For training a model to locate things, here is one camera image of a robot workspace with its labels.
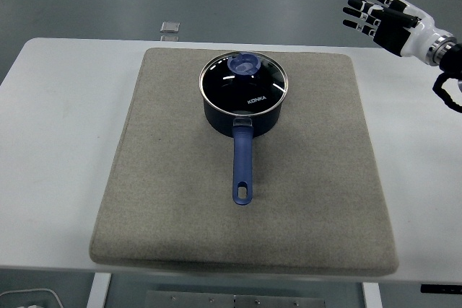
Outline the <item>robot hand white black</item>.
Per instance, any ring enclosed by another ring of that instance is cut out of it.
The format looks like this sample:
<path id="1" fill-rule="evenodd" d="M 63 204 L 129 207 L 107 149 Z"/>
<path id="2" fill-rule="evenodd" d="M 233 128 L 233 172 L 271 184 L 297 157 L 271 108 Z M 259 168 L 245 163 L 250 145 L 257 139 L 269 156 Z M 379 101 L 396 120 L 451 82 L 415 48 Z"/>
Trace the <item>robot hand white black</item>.
<path id="1" fill-rule="evenodd" d="M 445 48 L 456 44 L 428 13 L 405 0 L 347 0 L 343 12 L 354 18 L 343 25 L 396 56 L 413 56 L 429 66 L 437 66 Z"/>

